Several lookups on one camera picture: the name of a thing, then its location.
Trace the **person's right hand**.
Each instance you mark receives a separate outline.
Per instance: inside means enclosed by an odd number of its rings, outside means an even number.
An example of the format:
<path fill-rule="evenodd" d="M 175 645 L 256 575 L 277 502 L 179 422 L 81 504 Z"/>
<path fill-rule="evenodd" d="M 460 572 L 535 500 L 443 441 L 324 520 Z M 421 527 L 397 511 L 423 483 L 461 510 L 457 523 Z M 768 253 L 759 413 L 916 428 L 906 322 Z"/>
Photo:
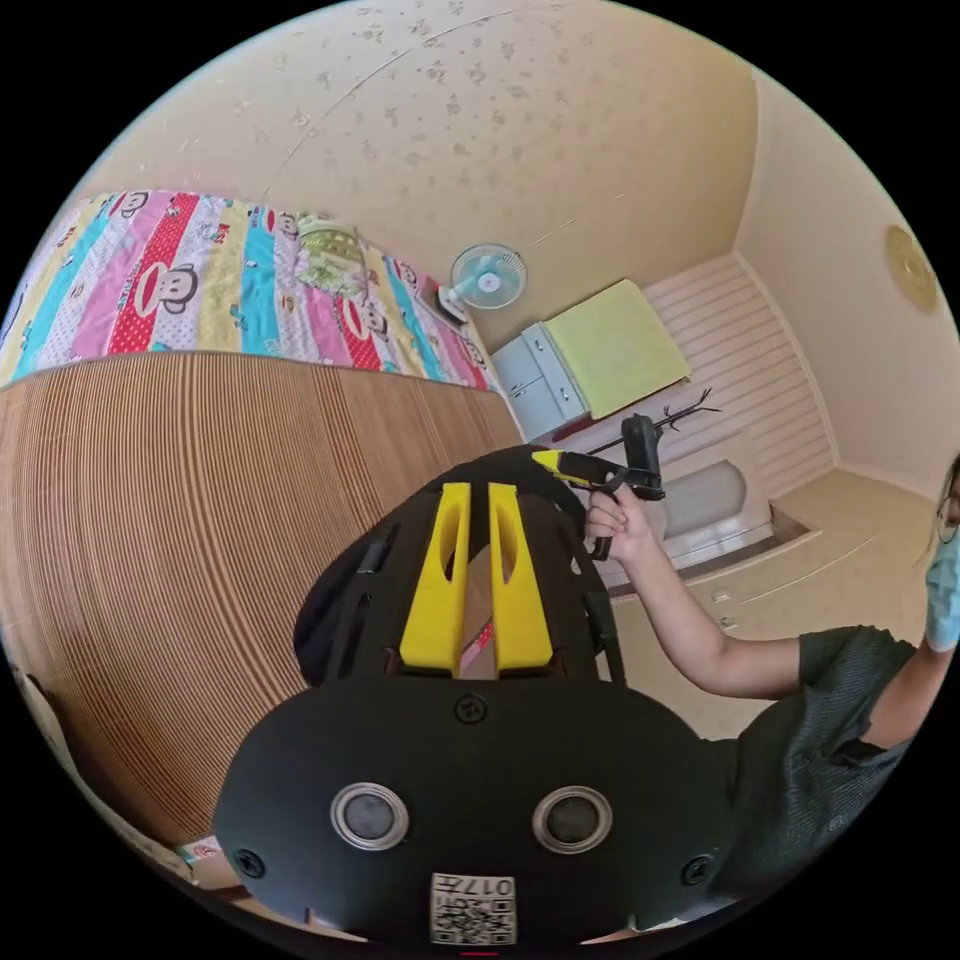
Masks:
<path fill-rule="evenodd" d="M 608 543 L 608 558 L 627 567 L 658 546 L 642 501 L 625 485 L 589 495 L 586 533 L 595 544 Z"/>

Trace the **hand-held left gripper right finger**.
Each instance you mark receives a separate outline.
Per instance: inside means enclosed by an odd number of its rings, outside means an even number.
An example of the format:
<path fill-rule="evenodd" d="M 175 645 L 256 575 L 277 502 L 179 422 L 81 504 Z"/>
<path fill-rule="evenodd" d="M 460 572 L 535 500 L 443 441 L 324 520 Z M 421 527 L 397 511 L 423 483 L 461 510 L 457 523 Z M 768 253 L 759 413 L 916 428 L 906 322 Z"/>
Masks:
<path fill-rule="evenodd" d="M 492 624 L 499 675 L 541 671 L 553 646 L 516 488 L 488 487 Z"/>

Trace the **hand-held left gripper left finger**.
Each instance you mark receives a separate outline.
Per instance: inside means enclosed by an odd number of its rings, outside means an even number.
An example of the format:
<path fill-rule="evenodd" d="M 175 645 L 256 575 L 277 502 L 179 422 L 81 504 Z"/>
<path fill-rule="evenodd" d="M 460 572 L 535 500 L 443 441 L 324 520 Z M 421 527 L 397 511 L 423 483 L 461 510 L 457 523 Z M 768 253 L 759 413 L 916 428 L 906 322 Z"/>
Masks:
<path fill-rule="evenodd" d="M 415 672 L 452 678 L 459 675 L 470 512 L 470 485 L 445 484 L 428 529 L 426 551 L 399 645 L 403 665 Z"/>

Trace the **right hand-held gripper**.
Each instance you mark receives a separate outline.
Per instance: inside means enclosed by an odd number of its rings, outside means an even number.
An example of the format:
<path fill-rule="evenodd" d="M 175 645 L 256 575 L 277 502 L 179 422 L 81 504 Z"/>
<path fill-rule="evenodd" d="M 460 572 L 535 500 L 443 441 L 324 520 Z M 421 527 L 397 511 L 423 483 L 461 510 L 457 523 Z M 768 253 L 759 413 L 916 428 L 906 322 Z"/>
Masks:
<path fill-rule="evenodd" d="M 647 505 L 664 500 L 663 487 L 653 482 L 649 472 L 639 468 L 617 465 L 596 456 L 565 454 L 565 451 L 556 448 L 537 449 L 531 451 L 531 456 L 539 467 L 554 477 L 586 490 L 588 500 L 594 491 L 612 493 L 622 485 L 628 486 L 642 501 L 645 513 Z M 600 541 L 594 545 L 601 546 L 604 557 L 609 559 L 607 542 Z"/>

